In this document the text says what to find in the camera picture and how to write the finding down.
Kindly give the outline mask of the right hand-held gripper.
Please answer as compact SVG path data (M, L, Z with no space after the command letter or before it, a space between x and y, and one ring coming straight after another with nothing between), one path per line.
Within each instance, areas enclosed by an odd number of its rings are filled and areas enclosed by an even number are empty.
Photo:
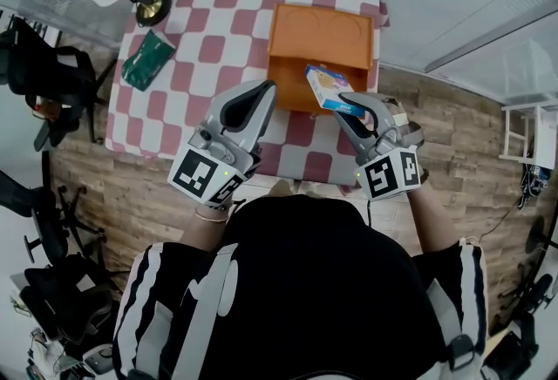
M357 151L354 175L368 198L383 200L419 188L418 147L401 147L391 140L390 127L394 124L380 96L373 92L342 92L339 98L364 109L373 120L373 129L369 130L360 118L334 112Z

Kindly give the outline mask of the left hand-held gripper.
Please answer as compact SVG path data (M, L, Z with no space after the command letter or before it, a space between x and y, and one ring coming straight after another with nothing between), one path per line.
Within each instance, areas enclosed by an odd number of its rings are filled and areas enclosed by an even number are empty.
M180 145L168 183L204 206L223 208L261 165L258 152L246 150L255 150L275 105L276 83L269 79L243 82L217 95L206 118L216 120L227 137L197 129Z

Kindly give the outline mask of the person's right hand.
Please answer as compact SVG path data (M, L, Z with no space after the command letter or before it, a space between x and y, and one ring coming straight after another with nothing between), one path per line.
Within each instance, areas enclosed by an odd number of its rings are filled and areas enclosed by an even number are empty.
M425 141L422 127L409 120L405 108L397 99L389 96L381 96L380 99L390 113L394 124L390 129L391 140L401 147L421 147Z

